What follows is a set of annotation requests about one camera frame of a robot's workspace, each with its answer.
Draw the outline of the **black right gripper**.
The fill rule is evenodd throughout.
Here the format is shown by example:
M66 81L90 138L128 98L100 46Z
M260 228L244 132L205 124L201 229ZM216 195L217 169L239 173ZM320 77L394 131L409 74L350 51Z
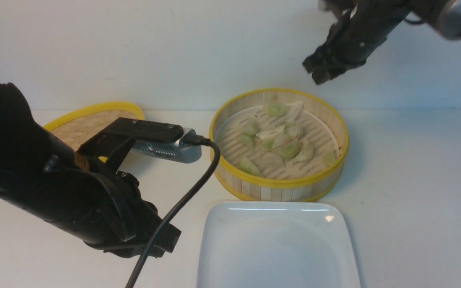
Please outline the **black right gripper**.
M303 67L320 85L360 68L409 14L405 0L322 0L337 21L326 41L305 58Z

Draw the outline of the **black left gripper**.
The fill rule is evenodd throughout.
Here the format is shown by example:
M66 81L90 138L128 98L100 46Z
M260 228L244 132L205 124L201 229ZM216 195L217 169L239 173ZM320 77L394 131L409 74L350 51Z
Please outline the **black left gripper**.
M56 165L41 172L27 190L27 211L84 241L121 258L140 255L162 218L142 199L132 174L105 164L94 172Z

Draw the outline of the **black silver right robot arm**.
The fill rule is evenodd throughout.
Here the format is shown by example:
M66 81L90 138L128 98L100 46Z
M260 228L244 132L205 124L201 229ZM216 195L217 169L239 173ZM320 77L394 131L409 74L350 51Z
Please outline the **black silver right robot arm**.
M461 0L326 0L337 21L326 41L303 61L316 84L366 64L409 14L447 40L461 40Z

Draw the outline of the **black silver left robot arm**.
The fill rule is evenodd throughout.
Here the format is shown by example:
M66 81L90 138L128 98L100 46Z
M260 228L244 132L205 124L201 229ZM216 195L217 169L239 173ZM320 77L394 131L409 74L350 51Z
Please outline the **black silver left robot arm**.
M33 119L14 84L0 83L0 199L91 248L140 255L162 219L119 168L151 127L119 117L75 151Z

